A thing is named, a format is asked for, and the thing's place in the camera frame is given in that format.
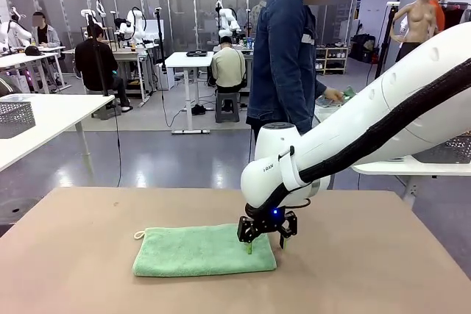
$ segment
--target stool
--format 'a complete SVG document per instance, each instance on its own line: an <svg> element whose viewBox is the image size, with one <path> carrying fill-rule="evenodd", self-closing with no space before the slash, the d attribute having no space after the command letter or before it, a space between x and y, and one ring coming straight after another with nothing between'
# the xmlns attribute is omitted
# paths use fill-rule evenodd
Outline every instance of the stool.
<svg viewBox="0 0 471 314"><path fill-rule="evenodd" d="M87 88L85 89L85 91L88 95L102 95L103 94L103 92L101 91L92 91ZM113 90L108 90L108 93L110 95L114 94ZM91 113L91 117L92 118L98 117L102 121L107 121L108 119L115 116L115 111L116 111L116 115L121 115L121 107L116 104L116 99L114 99L111 103L114 104L116 107L108 108L107 107L108 104L106 104L105 106Z"/></svg>
<svg viewBox="0 0 471 314"><path fill-rule="evenodd" d="M232 112L223 112L222 105L225 101L233 103ZM216 94L216 123L223 123L225 121L238 122L238 93L220 93Z"/></svg>

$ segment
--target floor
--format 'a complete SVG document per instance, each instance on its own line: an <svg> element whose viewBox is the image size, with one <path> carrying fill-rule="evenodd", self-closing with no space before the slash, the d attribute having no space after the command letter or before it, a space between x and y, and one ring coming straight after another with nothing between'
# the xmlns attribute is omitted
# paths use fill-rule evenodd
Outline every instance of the floor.
<svg viewBox="0 0 471 314"><path fill-rule="evenodd" d="M368 65L349 63L347 75L321 76L319 79L335 88L345 89L351 85L360 90L366 83L368 70ZM178 96L182 86L176 88L174 93L166 94L169 116L171 111L176 114L183 106L183 98L180 102ZM239 189L241 172L249 160L250 131L247 126L241 122L237 127L215 129L210 135L192 136L149 131L152 129L144 127L152 125L153 130L164 130L162 120L156 118L160 113L153 112L161 108L161 101L156 98L152 97L144 108L135 108L129 115L118 118L122 153L119 185L138 188ZM201 124L212 124L210 121L213 117L197 118L201 118ZM88 176L76 134L65 132L0 173L0 223L2 217L11 217L15 205L20 204L27 209L56 187L118 185L116 122L87 120L87 128L95 129L86 132L95 180ZM403 191L401 181L393 176L361 176L358 179L358 174L352 169L337 174L333 187L356 190L358 186L361 190ZM423 179L414 212L471 278L469 189L471 179L466 177Z"/></svg>

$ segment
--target green cloth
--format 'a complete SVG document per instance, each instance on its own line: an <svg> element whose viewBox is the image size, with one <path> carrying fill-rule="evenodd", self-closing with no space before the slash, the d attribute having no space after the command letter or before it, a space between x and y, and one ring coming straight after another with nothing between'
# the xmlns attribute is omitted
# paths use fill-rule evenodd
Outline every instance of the green cloth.
<svg viewBox="0 0 471 314"><path fill-rule="evenodd" d="M268 235L254 240L252 253L237 238L236 224L148 228L132 267L136 276L186 277L275 270Z"/></svg>

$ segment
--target man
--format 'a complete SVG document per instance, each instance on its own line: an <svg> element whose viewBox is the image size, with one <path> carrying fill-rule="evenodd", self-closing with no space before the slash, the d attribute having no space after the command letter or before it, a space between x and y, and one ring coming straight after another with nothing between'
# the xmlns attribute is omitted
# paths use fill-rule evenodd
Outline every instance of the man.
<svg viewBox="0 0 471 314"><path fill-rule="evenodd" d="M94 24L96 39L98 40L99 53L102 58L103 77L107 90L118 91L118 98L123 113L129 112L132 109L129 99L126 96L126 85L124 80L115 74L118 70L118 63L113 56L111 48L103 43L103 29L98 24ZM84 42L81 42L75 48L75 66L77 70L82 73L83 84L85 87L92 91L102 91L102 81L98 73L98 65L95 58L95 49L93 47L93 39L91 37L90 25L87 26L87 33L89 37Z"/></svg>
<svg viewBox="0 0 471 314"><path fill-rule="evenodd" d="M439 4L439 1L441 0L430 0L430 4L435 8L436 27L438 29L438 33L445 30L445 13Z"/></svg>
<svg viewBox="0 0 471 314"><path fill-rule="evenodd" d="M315 22L304 0L267 0L261 9L247 110L255 139L272 122L293 123L305 134L312 128L316 98L343 99L316 80Z"/></svg>
<svg viewBox="0 0 471 314"><path fill-rule="evenodd" d="M211 70L216 80L218 92L235 93L242 88L242 80L245 75L245 59L241 51L233 48L230 37L221 38L221 50L213 56ZM232 102L228 103L224 103L222 110L228 112L234 109Z"/></svg>
<svg viewBox="0 0 471 314"><path fill-rule="evenodd" d="M36 41L36 46L43 47L58 47L60 46L59 36L57 32L51 25L46 23L46 16L41 12L37 11L32 14L33 23L35 22L35 17L39 18L39 26L32 28L32 36Z"/></svg>

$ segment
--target black helmet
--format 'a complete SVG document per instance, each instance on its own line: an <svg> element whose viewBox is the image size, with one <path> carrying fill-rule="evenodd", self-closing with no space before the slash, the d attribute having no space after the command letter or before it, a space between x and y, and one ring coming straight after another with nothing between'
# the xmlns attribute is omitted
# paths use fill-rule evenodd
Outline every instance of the black helmet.
<svg viewBox="0 0 471 314"><path fill-rule="evenodd" d="M37 57L38 55L42 55L37 46L27 46L24 53L29 56Z"/></svg>

